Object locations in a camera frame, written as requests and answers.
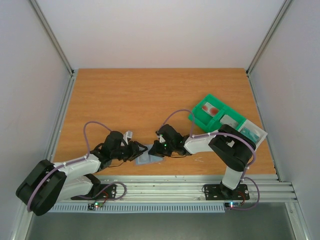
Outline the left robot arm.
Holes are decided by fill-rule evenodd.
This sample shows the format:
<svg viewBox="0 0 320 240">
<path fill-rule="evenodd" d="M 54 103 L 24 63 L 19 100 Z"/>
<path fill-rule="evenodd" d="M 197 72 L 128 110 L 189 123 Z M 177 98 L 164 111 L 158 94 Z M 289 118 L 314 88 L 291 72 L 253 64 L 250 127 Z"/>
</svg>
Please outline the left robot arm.
<svg viewBox="0 0 320 240">
<path fill-rule="evenodd" d="M 94 174 L 108 168 L 113 160 L 131 162 L 148 149 L 131 138 L 131 131 L 125 134 L 111 131 L 104 142 L 80 158 L 58 163 L 41 160 L 19 185 L 15 195 L 37 216 L 67 199 L 103 198 L 106 188 Z"/>
</svg>

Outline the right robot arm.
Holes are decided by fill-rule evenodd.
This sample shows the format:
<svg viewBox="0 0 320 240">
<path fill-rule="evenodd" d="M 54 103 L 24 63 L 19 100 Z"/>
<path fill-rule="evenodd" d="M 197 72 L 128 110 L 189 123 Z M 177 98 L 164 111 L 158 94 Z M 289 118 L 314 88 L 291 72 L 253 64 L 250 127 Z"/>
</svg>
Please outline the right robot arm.
<svg viewBox="0 0 320 240">
<path fill-rule="evenodd" d="M 191 156 L 197 153 L 214 152 L 226 165 L 219 184 L 223 199 L 230 200 L 238 191 L 238 185 L 250 162 L 256 160 L 256 144 L 227 124 L 218 130 L 200 135 L 181 135 L 172 126 L 165 124 L 157 132 L 148 154 L 156 157 Z"/>
</svg>

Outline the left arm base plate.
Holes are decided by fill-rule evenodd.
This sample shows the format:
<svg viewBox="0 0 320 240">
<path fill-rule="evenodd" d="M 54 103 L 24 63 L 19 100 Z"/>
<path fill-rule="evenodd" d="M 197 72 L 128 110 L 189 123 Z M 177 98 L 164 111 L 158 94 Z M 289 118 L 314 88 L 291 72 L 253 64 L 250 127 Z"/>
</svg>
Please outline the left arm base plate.
<svg viewBox="0 0 320 240">
<path fill-rule="evenodd" d="M 71 198 L 71 200 L 101 200 L 105 199 L 114 199 L 117 193 L 116 184 L 100 184 L 94 185 L 92 189 L 86 195 L 78 195 Z"/>
</svg>

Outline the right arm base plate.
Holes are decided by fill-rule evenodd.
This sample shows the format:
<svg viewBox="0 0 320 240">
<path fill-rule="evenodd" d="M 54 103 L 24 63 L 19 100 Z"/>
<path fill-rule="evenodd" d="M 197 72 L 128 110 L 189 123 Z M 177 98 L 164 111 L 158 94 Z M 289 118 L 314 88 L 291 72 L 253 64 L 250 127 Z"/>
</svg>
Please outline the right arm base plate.
<svg viewBox="0 0 320 240">
<path fill-rule="evenodd" d="M 207 201 L 249 200 L 249 190 L 246 184 L 238 184 L 236 189 L 230 190 L 222 184 L 205 184 L 201 191 Z"/>
</svg>

